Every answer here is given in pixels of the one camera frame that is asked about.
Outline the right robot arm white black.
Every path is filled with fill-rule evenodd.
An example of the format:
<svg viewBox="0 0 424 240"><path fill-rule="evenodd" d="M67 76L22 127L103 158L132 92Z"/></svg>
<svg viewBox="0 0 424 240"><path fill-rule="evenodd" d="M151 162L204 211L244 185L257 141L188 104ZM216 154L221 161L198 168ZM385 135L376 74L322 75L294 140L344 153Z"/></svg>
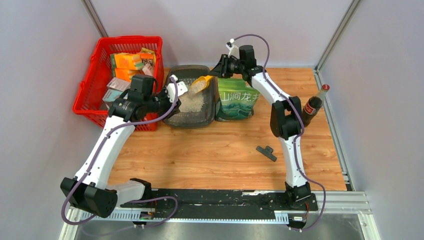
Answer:
<svg viewBox="0 0 424 240"><path fill-rule="evenodd" d="M222 54L209 73L222 78L241 75L270 104L270 129L281 143L286 167L285 203L293 210L299 209L312 194L301 154L300 141L305 131L301 100L284 92L271 79L267 70L257 64L252 45L242 45L238 51L239 57Z"/></svg>

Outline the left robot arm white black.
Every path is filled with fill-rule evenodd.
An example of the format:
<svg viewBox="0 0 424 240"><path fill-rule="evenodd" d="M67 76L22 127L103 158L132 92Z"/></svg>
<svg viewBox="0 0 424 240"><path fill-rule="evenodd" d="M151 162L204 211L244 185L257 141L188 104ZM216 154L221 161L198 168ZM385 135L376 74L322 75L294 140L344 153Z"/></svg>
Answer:
<svg viewBox="0 0 424 240"><path fill-rule="evenodd" d="M137 126L156 123L178 112L179 97L188 92L175 75L160 92L154 93L153 76L138 74L108 110L102 134L84 165L72 178L65 177L60 189L65 205L83 210L93 217L107 218L116 207L135 202L148 207L153 201L151 184L139 178L109 185L111 170L122 147Z"/></svg>

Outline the yellow plastic scoop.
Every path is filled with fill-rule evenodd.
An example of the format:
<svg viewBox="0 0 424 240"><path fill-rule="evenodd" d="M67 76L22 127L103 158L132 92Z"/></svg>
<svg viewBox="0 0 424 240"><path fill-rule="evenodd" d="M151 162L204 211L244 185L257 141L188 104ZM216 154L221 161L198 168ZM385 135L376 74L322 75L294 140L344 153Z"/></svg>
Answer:
<svg viewBox="0 0 424 240"><path fill-rule="evenodd" d="M211 75L200 76L190 85L188 93L190 95L195 95L202 92L209 86L210 81L213 79L214 77Z"/></svg>

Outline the green litter bag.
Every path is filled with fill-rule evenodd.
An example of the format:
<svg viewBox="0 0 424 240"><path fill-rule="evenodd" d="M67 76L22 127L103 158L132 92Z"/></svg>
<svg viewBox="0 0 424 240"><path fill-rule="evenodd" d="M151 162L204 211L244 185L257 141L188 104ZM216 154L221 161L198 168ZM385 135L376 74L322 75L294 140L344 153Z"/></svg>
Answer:
<svg viewBox="0 0 424 240"><path fill-rule="evenodd" d="M254 106L261 96L258 90L239 78L218 78L217 85L216 121L238 121L254 115Z"/></svg>

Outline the black bag clip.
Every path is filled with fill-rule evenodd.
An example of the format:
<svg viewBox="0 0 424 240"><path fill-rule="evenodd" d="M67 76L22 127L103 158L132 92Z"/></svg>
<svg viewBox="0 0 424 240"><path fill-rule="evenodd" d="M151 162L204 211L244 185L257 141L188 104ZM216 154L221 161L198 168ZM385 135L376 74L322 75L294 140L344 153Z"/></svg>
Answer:
<svg viewBox="0 0 424 240"><path fill-rule="evenodd" d="M277 157L273 154L274 149L270 146L266 146L266 147L261 147L261 146L257 146L256 150L261 153L262 155L264 155L265 157L267 157L268 159L270 159L273 162L277 161Z"/></svg>

